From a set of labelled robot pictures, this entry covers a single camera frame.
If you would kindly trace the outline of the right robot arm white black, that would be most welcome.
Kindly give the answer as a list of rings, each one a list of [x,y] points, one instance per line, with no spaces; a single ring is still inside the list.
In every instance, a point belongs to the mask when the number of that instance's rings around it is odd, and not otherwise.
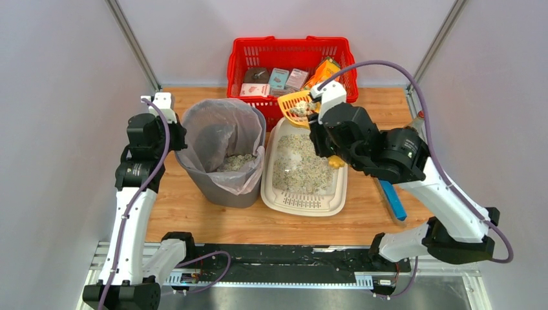
[[[415,229],[377,234],[372,259],[430,255],[453,265],[493,260],[495,242],[488,232],[497,226],[499,210],[481,207],[446,184],[415,129],[380,130],[364,108],[348,103],[310,114],[308,125],[318,156],[337,156],[356,171],[397,185],[432,213]]]

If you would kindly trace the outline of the yellow litter scoop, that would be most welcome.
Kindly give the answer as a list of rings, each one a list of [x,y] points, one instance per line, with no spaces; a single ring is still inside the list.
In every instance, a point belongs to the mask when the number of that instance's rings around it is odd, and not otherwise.
[[[323,100],[324,93],[327,93],[326,101]],[[342,168],[346,163],[336,155],[332,139],[325,126],[320,123],[321,112],[327,110],[322,105],[326,102],[328,107],[332,107],[345,101],[346,91],[343,88],[324,88],[313,92],[302,90],[278,98],[279,108],[290,125],[310,130],[316,155],[326,158],[328,165],[334,169]]]

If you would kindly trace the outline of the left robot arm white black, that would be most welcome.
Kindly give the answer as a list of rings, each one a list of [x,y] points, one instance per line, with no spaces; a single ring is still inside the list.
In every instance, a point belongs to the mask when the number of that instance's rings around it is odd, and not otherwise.
[[[129,142],[115,172],[116,219],[109,250],[98,281],[82,293],[92,309],[157,309],[162,285],[192,246],[190,233],[169,232],[151,258],[143,259],[164,161],[172,150],[186,147],[184,135],[176,114],[166,119],[143,113],[129,119]]]

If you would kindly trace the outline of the beige litter box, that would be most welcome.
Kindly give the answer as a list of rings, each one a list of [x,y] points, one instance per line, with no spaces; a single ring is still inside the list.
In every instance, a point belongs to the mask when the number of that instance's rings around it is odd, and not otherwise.
[[[281,119],[266,149],[260,195],[271,209],[298,216],[327,217],[346,202],[348,167],[333,168],[315,154],[310,131]]]

